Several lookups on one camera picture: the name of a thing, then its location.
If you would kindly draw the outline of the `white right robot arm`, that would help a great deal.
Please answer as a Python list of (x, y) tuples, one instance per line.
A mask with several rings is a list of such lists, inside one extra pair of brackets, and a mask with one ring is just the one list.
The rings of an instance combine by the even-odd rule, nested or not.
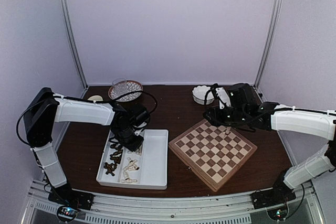
[(316, 144), (316, 151), (306, 159), (279, 174), (269, 192), (272, 203), (281, 203), (299, 185), (325, 172), (335, 171), (334, 111), (297, 108), (269, 101), (259, 104), (246, 83), (234, 84), (228, 89), (218, 84), (206, 87), (201, 93), (204, 104), (209, 95), (218, 101), (218, 105), (206, 108), (203, 116), (214, 126), (249, 126), (276, 131), (283, 136), (306, 136), (310, 141), (324, 141)]

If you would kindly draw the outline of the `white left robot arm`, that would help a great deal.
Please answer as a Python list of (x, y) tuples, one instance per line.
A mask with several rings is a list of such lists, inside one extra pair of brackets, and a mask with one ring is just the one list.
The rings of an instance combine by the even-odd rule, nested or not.
[(113, 100), (85, 100), (54, 93), (43, 87), (20, 120), (24, 122), (27, 145), (41, 165), (54, 194), (64, 205), (76, 197), (60, 164), (57, 149), (71, 123), (108, 126), (117, 142), (134, 151), (144, 141), (140, 136), (149, 123), (151, 111), (136, 104), (128, 109)]

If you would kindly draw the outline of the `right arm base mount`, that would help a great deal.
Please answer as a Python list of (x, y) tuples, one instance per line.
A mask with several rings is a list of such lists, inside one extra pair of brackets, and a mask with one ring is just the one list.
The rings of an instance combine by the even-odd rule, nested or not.
[(254, 209), (261, 209), (279, 204), (285, 204), (288, 201), (296, 199), (296, 195), (294, 192), (284, 194), (276, 192), (274, 189), (256, 191), (252, 193), (250, 196)]

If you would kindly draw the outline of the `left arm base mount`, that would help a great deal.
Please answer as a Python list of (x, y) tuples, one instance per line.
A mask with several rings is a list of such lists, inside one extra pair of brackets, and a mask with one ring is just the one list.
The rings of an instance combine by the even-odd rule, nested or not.
[(59, 198), (56, 193), (49, 193), (48, 200), (52, 202), (56, 202), (61, 205), (69, 206), (73, 209), (79, 210), (90, 210), (94, 195), (91, 193), (84, 193), (81, 191), (74, 191), (74, 199), (72, 200), (63, 200)]

